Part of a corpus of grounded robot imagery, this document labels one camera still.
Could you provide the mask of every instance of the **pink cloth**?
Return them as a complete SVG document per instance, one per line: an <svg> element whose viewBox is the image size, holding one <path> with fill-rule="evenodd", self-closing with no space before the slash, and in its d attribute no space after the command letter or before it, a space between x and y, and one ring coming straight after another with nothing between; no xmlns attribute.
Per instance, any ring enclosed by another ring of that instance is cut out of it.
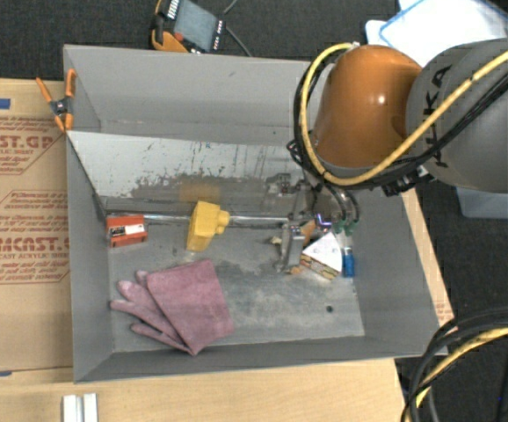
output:
<svg viewBox="0 0 508 422"><path fill-rule="evenodd" d="M136 273L136 283L122 280L126 300L112 309L142 320L131 330L193 356L234 331L232 318L213 263L203 259L168 270Z"/></svg>

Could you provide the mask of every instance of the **black cable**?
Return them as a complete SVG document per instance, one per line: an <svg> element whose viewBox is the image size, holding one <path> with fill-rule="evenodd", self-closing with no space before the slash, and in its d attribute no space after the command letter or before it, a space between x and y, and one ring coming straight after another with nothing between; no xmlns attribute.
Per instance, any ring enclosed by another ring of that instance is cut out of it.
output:
<svg viewBox="0 0 508 422"><path fill-rule="evenodd" d="M230 34L230 36L235 40L235 42L238 44L238 46L246 53L247 56L252 56L252 53L250 50L244 45L244 43L236 36L235 32L230 29L228 25L225 26L225 29L227 30L227 33Z"/></svg>
<svg viewBox="0 0 508 422"><path fill-rule="evenodd" d="M428 411L430 412L430 417L432 418L432 422L440 422L438 416L438 410L436 408L436 402L433 398L434 388L431 387L428 395L426 396L426 400L428 402Z"/></svg>
<svg viewBox="0 0 508 422"><path fill-rule="evenodd" d="M414 412L413 408L416 409L416 405L413 403L413 400L416 399L417 394L419 394L422 389L425 389L428 386L423 384L419 389L415 388L420 383L420 379L424 371L430 366L432 360L439 351L455 342L462 341L466 338L472 338L486 329L492 329L498 324L508 324L508 306L486 309L463 318L454 317L442 325L436 333L434 333L430 343L425 349L421 362L415 367L410 380L407 407L412 404L410 407L411 415L412 412ZM452 367L453 365L450 365L444 373Z"/></svg>
<svg viewBox="0 0 508 422"><path fill-rule="evenodd" d="M495 339L492 339L491 341L488 341L486 344L489 344L489 343L492 343L494 341L498 340L498 338L495 338ZM457 364L457 361L458 360L461 360L465 355L457 358L455 360L455 362L449 364L447 367L445 367L443 370L441 370L439 373L437 373L435 376L433 376L430 380L427 380L426 382L422 382L420 383L420 385L413 391L411 391L409 389L409 397L408 397L408 400L404 406L404 409L403 409L403 413L401 414L401 422L405 422L406 420L406 413L407 411L410 409L410 420L412 420L412 422L420 422L421 418L419 416L419 414L417 413L417 410L418 408L416 407L416 398L417 396L422 392L424 391L425 389L428 389L428 388L431 388L432 385L439 379L441 378L443 375L447 374L448 372L450 372L451 370L454 369L454 367L456 366Z"/></svg>
<svg viewBox="0 0 508 422"><path fill-rule="evenodd" d="M497 416L495 420L497 422L503 422L502 417L504 416L504 406L502 402L504 401L504 395L508 392L508 361L506 361L506 368L504 370L504 379L502 380L502 386L500 388L500 396L498 396L498 406L497 406Z"/></svg>
<svg viewBox="0 0 508 422"><path fill-rule="evenodd" d="M429 367L431 362L435 360L435 357L439 354L439 351L442 350L443 348L449 347L454 343L463 342L465 340L469 340L470 338L474 338L475 336L478 336L480 333L484 331L492 330L495 328L504 328L506 326L508 326L508 316L503 316L502 319L497 322L490 322L478 325L473 324L468 328L460 328L456 331L448 332L441 338L437 338L429 345L429 347L426 349L425 354L421 357L421 361L415 367L415 370L412 374L412 378L410 380L409 400L407 402L407 407L410 408L411 419L414 422L420 421L418 408L416 406L417 395L420 392L422 392L422 390L429 388L434 380L442 376L445 372L447 372L451 368L447 367L442 372L434 376L431 380L421 383L424 371Z"/></svg>

